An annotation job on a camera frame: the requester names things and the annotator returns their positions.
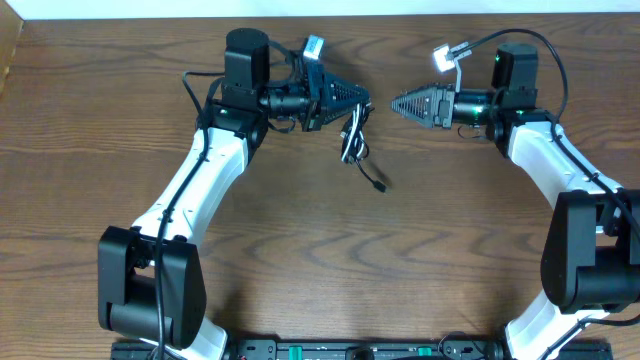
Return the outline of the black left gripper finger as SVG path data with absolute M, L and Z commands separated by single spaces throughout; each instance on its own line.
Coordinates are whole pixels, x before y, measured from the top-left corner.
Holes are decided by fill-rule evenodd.
M 329 108 L 351 108 L 370 102 L 370 95 L 366 88 L 348 82 L 333 73 L 324 74 L 324 90 Z
M 366 108 L 367 103 L 355 103 L 349 105 L 330 105 L 330 104 L 322 104 L 319 121 L 322 126 L 328 125 L 333 121 L 351 114 L 353 110 L 356 110 L 357 107 Z

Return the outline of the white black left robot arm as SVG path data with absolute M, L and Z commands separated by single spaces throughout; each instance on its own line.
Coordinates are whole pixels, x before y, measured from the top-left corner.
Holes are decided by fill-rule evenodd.
M 343 162 L 366 152 L 362 127 L 368 91 L 328 72 L 324 41 L 284 49 L 288 77 L 270 76 L 278 45 L 252 28 L 226 37 L 224 69 L 211 74 L 195 102 L 196 131 L 187 157 L 153 205 L 127 228 L 111 226 L 97 248 L 98 320 L 123 336 L 115 359 L 220 359 L 224 329 L 206 317 L 199 249 L 225 193 L 246 170 L 269 131 L 317 131 L 344 119 Z

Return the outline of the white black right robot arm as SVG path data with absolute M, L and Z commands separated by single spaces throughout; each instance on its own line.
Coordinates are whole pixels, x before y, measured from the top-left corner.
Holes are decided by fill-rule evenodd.
M 537 70 L 534 46 L 504 43 L 490 89 L 431 83 L 391 102 L 394 112 L 426 128 L 484 129 L 553 210 L 540 263 L 542 290 L 485 345 L 485 359 L 591 358 L 592 347 L 567 347 L 588 325 L 639 321 L 610 317 L 639 300 L 639 193 L 603 175 L 571 144 L 557 116 L 537 107 Z

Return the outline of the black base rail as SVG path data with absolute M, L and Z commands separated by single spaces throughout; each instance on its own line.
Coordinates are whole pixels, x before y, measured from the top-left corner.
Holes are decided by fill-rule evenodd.
M 108 359 L 152 359 L 155 346 L 141 341 L 119 341 Z M 358 359 L 512 359 L 495 339 L 454 332 L 440 340 L 417 342 L 284 341 L 276 338 L 240 338 L 227 342 L 223 360 L 358 360 Z M 611 345 L 603 340 L 573 340 L 554 359 L 611 360 Z

